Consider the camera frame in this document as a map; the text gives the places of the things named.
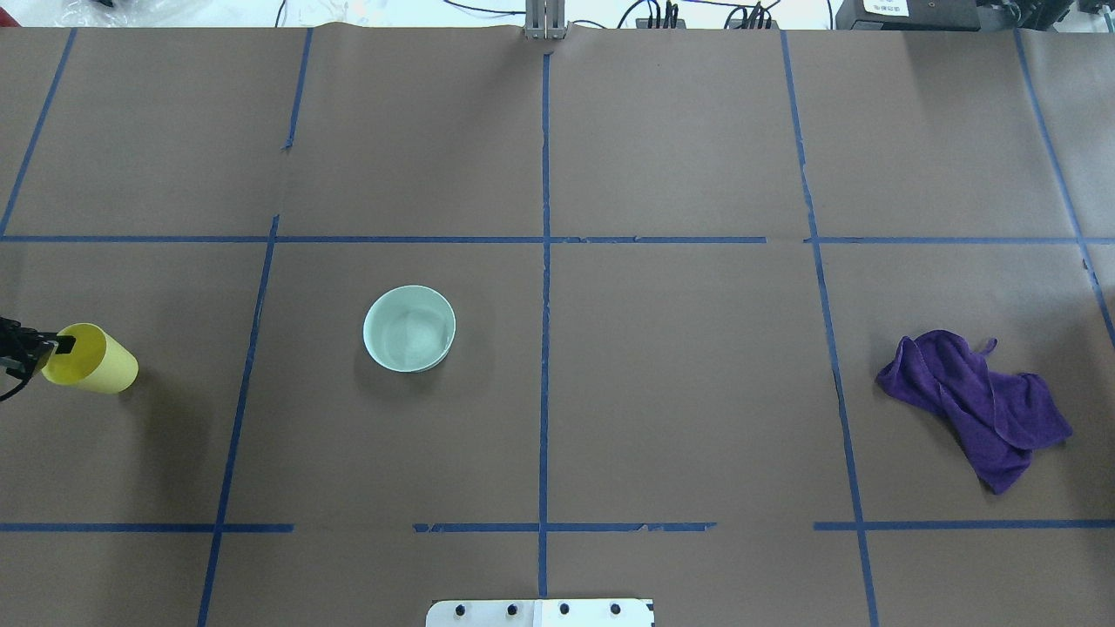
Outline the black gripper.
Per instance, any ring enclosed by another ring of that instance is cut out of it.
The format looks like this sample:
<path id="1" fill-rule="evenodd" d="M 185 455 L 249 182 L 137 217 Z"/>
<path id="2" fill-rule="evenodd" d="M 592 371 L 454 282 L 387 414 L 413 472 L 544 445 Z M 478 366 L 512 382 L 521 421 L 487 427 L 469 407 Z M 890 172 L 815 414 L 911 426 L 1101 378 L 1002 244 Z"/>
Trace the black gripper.
<path id="1" fill-rule="evenodd" d="M 70 354 L 76 338 L 39 332 L 14 319 L 1 318 L 1 369 L 11 377 L 33 377 L 51 354 Z"/>

